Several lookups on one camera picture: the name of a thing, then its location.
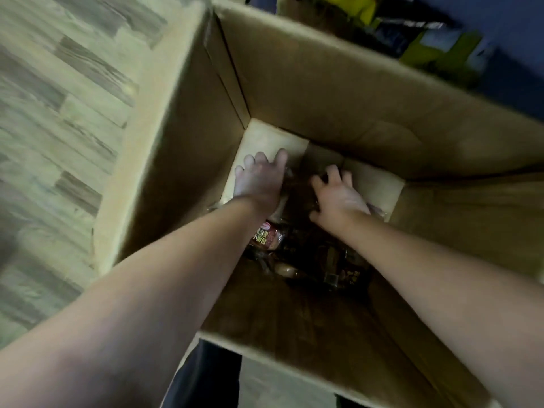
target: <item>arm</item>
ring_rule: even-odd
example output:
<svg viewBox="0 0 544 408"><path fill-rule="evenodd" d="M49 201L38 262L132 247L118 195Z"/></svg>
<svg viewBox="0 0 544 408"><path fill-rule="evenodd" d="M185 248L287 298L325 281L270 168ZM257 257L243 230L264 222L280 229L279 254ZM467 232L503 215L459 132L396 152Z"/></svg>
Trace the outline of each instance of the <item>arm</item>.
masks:
<svg viewBox="0 0 544 408"><path fill-rule="evenodd" d="M321 212L310 219L376 267L500 402L541 406L544 288L371 217L349 172L328 175L312 178Z"/></svg>
<svg viewBox="0 0 544 408"><path fill-rule="evenodd" d="M287 152L247 156L235 198L119 263L0 352L5 406L159 406L249 240L279 201Z"/></svg>

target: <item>dark trousers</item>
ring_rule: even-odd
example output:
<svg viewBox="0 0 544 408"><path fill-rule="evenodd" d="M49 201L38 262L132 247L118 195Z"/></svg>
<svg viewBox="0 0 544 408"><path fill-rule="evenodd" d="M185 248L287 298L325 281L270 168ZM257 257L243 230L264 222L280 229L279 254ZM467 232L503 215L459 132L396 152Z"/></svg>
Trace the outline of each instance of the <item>dark trousers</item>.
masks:
<svg viewBox="0 0 544 408"><path fill-rule="evenodd" d="M240 391L241 355L200 340L176 373L164 398L164 408L221 406L236 408ZM338 408L361 408L336 397Z"/></svg>

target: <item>right hand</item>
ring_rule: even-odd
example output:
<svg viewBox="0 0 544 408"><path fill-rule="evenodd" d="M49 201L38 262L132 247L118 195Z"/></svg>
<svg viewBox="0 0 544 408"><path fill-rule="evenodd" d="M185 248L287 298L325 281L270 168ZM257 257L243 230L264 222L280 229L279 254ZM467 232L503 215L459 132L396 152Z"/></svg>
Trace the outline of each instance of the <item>right hand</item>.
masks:
<svg viewBox="0 0 544 408"><path fill-rule="evenodd" d="M337 166L327 167L328 183L319 176L312 176L310 184L316 192L320 212L313 211L309 219L329 233L339 236L344 224L350 221L353 213L370 214L368 205L353 188L351 172L340 171Z"/></svg>

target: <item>hand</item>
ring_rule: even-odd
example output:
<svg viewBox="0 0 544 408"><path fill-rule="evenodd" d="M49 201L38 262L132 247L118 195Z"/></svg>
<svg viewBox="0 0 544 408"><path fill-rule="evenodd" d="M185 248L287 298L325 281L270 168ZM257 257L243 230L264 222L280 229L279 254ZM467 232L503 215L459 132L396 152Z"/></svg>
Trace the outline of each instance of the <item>hand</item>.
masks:
<svg viewBox="0 0 544 408"><path fill-rule="evenodd" d="M327 232L338 236L353 212L369 215L370 210L361 195L353 188L351 172L343 171L340 177L335 165L327 167L326 171L329 178L327 184L319 176L312 176L310 179L320 212L311 212L309 219Z"/></svg>
<svg viewBox="0 0 544 408"><path fill-rule="evenodd" d="M274 161L270 163L263 152L255 157L244 157L244 167L235 168L234 197L247 196L254 199L268 217L280 202L280 190L287 164L287 150L279 149Z"/></svg>

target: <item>forearm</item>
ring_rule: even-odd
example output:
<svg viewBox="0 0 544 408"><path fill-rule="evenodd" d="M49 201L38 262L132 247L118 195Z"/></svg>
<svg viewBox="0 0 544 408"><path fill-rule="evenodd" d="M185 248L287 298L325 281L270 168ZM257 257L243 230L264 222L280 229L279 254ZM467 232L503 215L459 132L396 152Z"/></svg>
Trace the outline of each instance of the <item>forearm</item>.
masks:
<svg viewBox="0 0 544 408"><path fill-rule="evenodd" d="M339 229L494 395L512 406L540 403L540 285L364 213Z"/></svg>
<svg viewBox="0 0 544 408"><path fill-rule="evenodd" d="M91 406L97 395L102 406L113 406L130 393L138 396L134 404L157 405L265 218L249 199L236 199L134 253L72 306L4 350L2 384L32 388L36 381L44 389L40 406ZM15 375L10 364L18 367ZM71 381L90 391L74 388L68 396L47 387L48 376L52 384ZM20 406L32 398L11 394Z"/></svg>

